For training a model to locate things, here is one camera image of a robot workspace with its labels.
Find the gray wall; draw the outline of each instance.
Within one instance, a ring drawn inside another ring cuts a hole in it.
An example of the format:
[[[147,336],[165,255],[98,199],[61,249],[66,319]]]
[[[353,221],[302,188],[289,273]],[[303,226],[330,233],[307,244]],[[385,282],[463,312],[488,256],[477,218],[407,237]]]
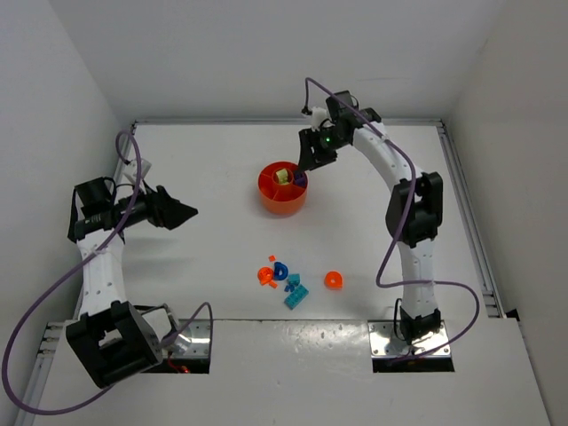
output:
[[[79,259],[66,239],[73,184],[114,170],[118,121],[47,0],[0,5],[0,351],[22,313]],[[22,395],[47,320],[68,318],[67,284],[16,342]],[[15,407],[0,391],[0,424]]]
[[[298,116],[307,75],[385,116],[439,117],[503,3],[51,0],[127,120]]]
[[[509,308],[555,424],[568,424],[568,3],[508,2],[451,119]]]

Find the white panel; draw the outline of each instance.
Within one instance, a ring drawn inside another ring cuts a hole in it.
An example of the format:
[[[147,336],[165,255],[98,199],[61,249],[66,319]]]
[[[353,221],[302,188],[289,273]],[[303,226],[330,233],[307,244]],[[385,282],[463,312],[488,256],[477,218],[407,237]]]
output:
[[[276,161],[297,162],[302,125],[142,125],[142,155],[154,166],[147,177],[200,213],[168,232],[148,223],[125,233],[124,284],[135,304],[167,303],[187,312],[207,300],[222,319],[380,319],[392,317],[402,289],[379,289],[375,275],[389,236],[386,184],[352,147],[336,163],[309,175],[306,204],[296,215],[275,217],[260,205],[257,177]],[[479,291],[475,264],[442,153],[437,128],[389,127],[394,141],[420,167],[444,179],[444,223],[436,239],[434,276]],[[121,188],[126,196],[128,187]],[[274,254],[299,272],[310,294],[293,311],[285,284],[261,287],[258,269]],[[340,292],[325,288],[325,274],[343,275]],[[384,279],[401,280],[398,252]],[[437,287],[445,318],[470,318],[471,295]]]
[[[34,425],[548,425],[514,320],[483,319],[452,354],[455,373],[373,374],[365,324],[217,321],[209,375],[137,375]],[[97,391],[61,339],[41,407]]]
[[[508,2],[452,123],[497,284],[519,310],[555,424],[568,424],[567,21],[565,0]]]
[[[73,185],[111,173],[118,123],[47,0],[0,7],[0,351],[23,312],[79,260],[67,240]],[[10,363],[19,395],[47,320],[68,318],[75,288],[24,327]],[[0,391],[0,424],[15,407]]]
[[[121,117],[297,115],[303,78],[443,116],[503,0],[51,0]]]

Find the orange round object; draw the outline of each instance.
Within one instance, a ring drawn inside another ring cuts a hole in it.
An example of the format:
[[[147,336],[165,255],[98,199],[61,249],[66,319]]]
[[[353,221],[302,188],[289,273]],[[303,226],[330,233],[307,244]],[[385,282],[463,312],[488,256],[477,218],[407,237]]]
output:
[[[272,281],[272,278],[274,277],[274,271],[268,266],[265,266],[264,268],[260,268],[258,270],[258,274],[256,276],[258,277],[260,284],[265,285]]]
[[[288,172],[288,182],[279,183],[276,172]],[[258,192],[263,206],[275,215],[288,216],[296,213],[305,203],[308,193],[308,177],[302,173],[296,179],[294,172],[298,169],[293,162],[274,162],[266,166],[258,175]]]
[[[325,283],[328,288],[337,290],[343,288],[343,277],[337,271],[328,272],[325,278]]]

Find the orange bowl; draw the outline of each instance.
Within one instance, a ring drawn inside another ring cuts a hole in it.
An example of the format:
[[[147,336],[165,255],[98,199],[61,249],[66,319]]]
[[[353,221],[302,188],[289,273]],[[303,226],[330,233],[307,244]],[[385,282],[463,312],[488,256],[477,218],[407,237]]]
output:
[[[288,172],[288,182],[281,184],[276,172]],[[258,192],[263,206],[275,215],[289,216],[296,213],[305,203],[308,193],[308,177],[302,172],[296,176],[298,166],[293,162],[274,162],[258,175]]]

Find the orange toy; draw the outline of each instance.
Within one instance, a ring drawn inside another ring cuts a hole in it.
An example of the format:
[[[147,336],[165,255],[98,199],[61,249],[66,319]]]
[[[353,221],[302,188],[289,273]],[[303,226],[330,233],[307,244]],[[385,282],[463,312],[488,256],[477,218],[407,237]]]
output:
[[[258,274],[256,276],[260,281],[260,285],[265,286],[266,284],[272,282],[272,277],[274,277],[274,271],[271,268],[265,266],[264,268],[260,268],[258,270]]]
[[[343,288],[343,277],[337,271],[328,272],[326,275],[325,283],[327,288],[332,290],[340,290]]]
[[[258,175],[258,192],[264,207],[276,215],[293,215],[305,203],[308,193],[308,177],[302,173],[295,179],[298,169],[293,162],[274,162],[266,166]],[[286,170],[288,182],[280,184],[276,172]]]

